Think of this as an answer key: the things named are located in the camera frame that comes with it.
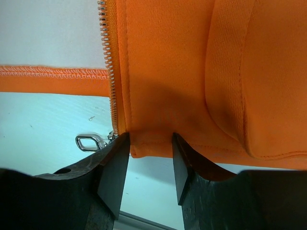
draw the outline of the pocket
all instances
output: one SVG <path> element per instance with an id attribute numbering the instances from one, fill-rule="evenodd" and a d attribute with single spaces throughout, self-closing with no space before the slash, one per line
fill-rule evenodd
<path id="1" fill-rule="evenodd" d="M 206 102 L 215 123 L 254 158 L 306 156 L 306 8 L 290 0 L 216 2 Z"/>

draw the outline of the orange hem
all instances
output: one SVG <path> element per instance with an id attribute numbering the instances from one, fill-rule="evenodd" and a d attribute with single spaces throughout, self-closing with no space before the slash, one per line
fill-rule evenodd
<path id="1" fill-rule="evenodd" d="M 106 69 L 42 66 L 0 66 L 0 92 L 110 95 Z"/>

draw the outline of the mounting hole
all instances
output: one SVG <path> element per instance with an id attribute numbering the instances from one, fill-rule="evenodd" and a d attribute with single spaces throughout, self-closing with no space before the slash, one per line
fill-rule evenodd
<path id="1" fill-rule="evenodd" d="M 65 174 L 65 173 L 69 173 L 71 171 L 71 169 L 69 168 L 62 168 L 57 170 L 54 174 Z"/>

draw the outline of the white panel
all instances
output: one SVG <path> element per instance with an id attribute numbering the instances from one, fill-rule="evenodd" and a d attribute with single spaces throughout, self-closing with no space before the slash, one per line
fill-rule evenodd
<path id="1" fill-rule="evenodd" d="M 0 167 L 54 173 L 89 155 L 77 148 L 76 135 L 106 138 L 111 130 L 108 98 L 0 93 Z"/>
<path id="2" fill-rule="evenodd" d="M 95 0 L 1 0 L 0 65 L 105 68 Z"/>

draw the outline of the seam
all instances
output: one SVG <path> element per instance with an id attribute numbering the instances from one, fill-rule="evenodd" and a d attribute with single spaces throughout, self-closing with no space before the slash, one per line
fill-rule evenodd
<path id="1" fill-rule="evenodd" d="M 50 68 L 41 66 L 0 66 L 2 76 L 27 76 L 59 79 L 107 80 L 105 69 Z"/>
<path id="2" fill-rule="evenodd" d="M 258 156 L 260 158 L 276 158 L 279 156 L 299 156 L 299 155 L 304 155 L 306 156 L 307 151 L 292 151 L 292 152 L 287 152 L 287 153 L 282 153 L 274 156 Z"/>
<path id="3" fill-rule="evenodd" d="M 141 142 L 137 143 L 138 145 L 147 145 L 147 144 L 170 144 L 169 141 L 150 141 L 150 142 Z M 217 150 L 226 150 L 226 151 L 231 151 L 231 152 L 245 152 L 245 151 L 236 151 L 232 149 L 226 149 L 226 148 L 221 148 L 217 146 L 211 146 L 211 145 L 202 145 L 202 144 L 196 144 L 196 143 L 189 143 L 189 145 L 196 145 L 196 146 L 201 146 L 201 147 L 206 147 L 206 148 L 213 148 Z"/>
<path id="4" fill-rule="evenodd" d="M 129 39 L 128 39 L 128 0 L 125 1 L 125 17 L 126 17 L 126 39 L 127 39 L 127 84 L 128 84 L 128 101 L 129 101 L 129 115 L 130 127 L 132 127 L 132 106 L 131 106 L 131 93 L 130 93 L 130 63 L 129 63 Z"/>
<path id="5" fill-rule="evenodd" d="M 241 75 L 241 66 L 242 66 L 242 61 L 243 61 L 243 53 L 245 50 L 245 44 L 246 44 L 246 40 L 247 40 L 247 34 L 248 34 L 248 28 L 249 28 L 249 24 L 250 24 L 250 20 L 251 20 L 251 16 L 254 12 L 254 8 L 256 5 L 256 1 L 254 0 L 253 3 L 253 7 L 251 9 L 250 12 L 250 16 L 246 25 L 246 31 L 245 31 L 245 35 L 242 38 L 242 46 L 241 46 L 241 61 L 240 61 L 240 66 L 239 66 L 239 81 L 240 81 L 240 86 L 241 86 L 241 95 L 240 95 L 240 100 L 241 100 L 241 104 L 242 104 L 242 110 L 241 113 L 243 115 L 243 124 L 242 124 L 242 129 L 243 129 L 243 143 L 245 148 L 247 149 L 247 153 L 252 156 L 252 154 L 250 153 L 250 150 L 248 149 L 248 134 L 247 134 L 247 116 L 246 116 L 246 102 L 245 102 L 245 97 L 243 96 L 243 81 L 242 81 L 242 75 Z"/>

